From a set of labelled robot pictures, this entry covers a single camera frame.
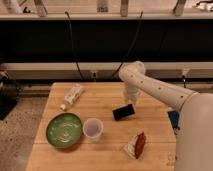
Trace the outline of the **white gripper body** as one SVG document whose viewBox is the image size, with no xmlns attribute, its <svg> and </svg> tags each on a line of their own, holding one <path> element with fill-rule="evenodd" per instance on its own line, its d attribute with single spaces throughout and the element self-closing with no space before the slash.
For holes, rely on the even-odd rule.
<svg viewBox="0 0 213 171">
<path fill-rule="evenodd" d="M 135 105 L 136 102 L 137 102 L 137 99 L 140 96 L 140 90 L 137 87 L 133 86 L 133 85 L 125 83 L 124 84 L 123 95 L 124 95 L 125 102 L 127 104 Z"/>
</svg>

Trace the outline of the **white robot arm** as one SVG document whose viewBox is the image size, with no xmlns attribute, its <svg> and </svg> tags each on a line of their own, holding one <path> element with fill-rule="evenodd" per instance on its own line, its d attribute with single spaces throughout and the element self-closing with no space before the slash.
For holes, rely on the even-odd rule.
<svg viewBox="0 0 213 171">
<path fill-rule="evenodd" d="M 128 100 L 142 90 L 179 113 L 174 171 L 213 171 L 213 94 L 150 78 L 141 61 L 122 67 L 119 77 Z"/>
</svg>

